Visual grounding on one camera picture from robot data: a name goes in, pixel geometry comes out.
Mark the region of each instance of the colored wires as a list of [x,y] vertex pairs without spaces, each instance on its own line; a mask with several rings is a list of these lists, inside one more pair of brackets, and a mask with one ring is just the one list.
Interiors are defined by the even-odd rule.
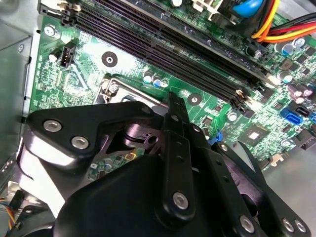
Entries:
[[8,220],[9,230],[11,230],[15,224],[14,212],[12,208],[9,206],[9,204],[5,201],[4,198],[0,198],[0,205],[5,206],[6,208],[6,212],[8,213],[8,216],[9,216],[9,220]]

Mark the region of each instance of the orange wire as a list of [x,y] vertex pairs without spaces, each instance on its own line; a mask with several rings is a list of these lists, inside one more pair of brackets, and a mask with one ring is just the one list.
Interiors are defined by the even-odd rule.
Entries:
[[299,38],[299,37],[312,34],[312,33],[314,33],[314,32],[316,32],[316,29],[312,29],[312,30],[310,30],[310,31],[306,31],[306,32],[301,33],[301,34],[299,34],[299,35],[292,36],[292,37],[285,38],[285,39],[263,40],[263,42],[266,42],[266,43],[281,43],[281,42],[286,42],[286,41],[294,40],[294,39],[297,39],[297,38]]
[[262,42],[264,39],[265,39],[265,37],[268,35],[268,33],[269,33],[269,30],[270,30],[270,28],[271,28],[271,25],[272,25],[272,22],[270,22],[270,24],[269,24],[269,26],[265,29],[265,31],[262,33],[262,35],[260,36],[260,38],[259,39],[257,39],[257,42]]

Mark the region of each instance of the red wire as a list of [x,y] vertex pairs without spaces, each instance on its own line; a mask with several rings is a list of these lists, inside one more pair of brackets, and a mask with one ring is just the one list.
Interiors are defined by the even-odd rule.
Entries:
[[312,27],[312,26],[316,26],[316,22],[311,22],[311,23],[291,26],[289,28],[270,31],[269,35],[278,35],[278,34],[287,33],[290,31],[297,31],[297,30],[305,29],[305,28]]

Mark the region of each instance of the screw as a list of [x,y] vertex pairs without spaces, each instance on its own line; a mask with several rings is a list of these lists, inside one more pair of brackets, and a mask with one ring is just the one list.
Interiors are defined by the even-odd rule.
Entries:
[[182,210],[185,210],[189,207],[189,201],[184,194],[180,192],[176,192],[173,195],[173,202],[176,204],[176,206]]
[[46,122],[44,122],[43,126],[45,130],[49,132],[58,132],[62,129],[60,122],[57,122],[55,120],[47,120]]
[[142,111],[144,111],[147,114],[150,114],[150,109],[147,106],[143,106]]
[[116,93],[119,90],[119,85],[116,83],[113,83],[109,87],[109,92]]
[[175,120],[175,121],[177,121],[177,122],[179,121],[178,116],[176,116],[176,115],[171,115],[171,117],[172,117],[173,120]]
[[255,227],[251,223],[251,221],[244,215],[239,218],[241,226],[249,233],[253,234],[255,232]]
[[198,126],[193,125],[193,129],[195,132],[200,132],[200,128]]
[[224,152],[228,151],[227,147],[224,144],[221,145],[221,148]]
[[89,146],[89,141],[84,137],[77,136],[71,140],[71,144],[73,147],[84,150]]
[[18,48],[19,53],[22,53],[23,50],[24,50],[24,44],[20,44]]
[[191,101],[192,101],[193,103],[196,103],[196,102],[198,101],[198,99],[197,99],[196,97],[193,97],[193,98],[191,99]]
[[286,219],[284,218],[284,219],[282,219],[282,222],[283,222],[285,228],[286,228],[288,231],[294,232],[294,228],[293,228],[293,226],[291,225],[291,223],[290,223],[288,220],[286,220]]
[[302,225],[301,222],[299,222],[298,220],[295,220],[295,224],[296,224],[297,228],[298,228],[301,232],[306,233],[306,228],[305,228],[305,226]]

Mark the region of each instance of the chipset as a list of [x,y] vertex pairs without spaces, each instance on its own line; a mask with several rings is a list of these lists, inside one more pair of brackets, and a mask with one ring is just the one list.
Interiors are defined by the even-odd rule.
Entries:
[[257,146],[268,134],[269,130],[252,124],[240,137],[239,141],[246,143],[252,147]]

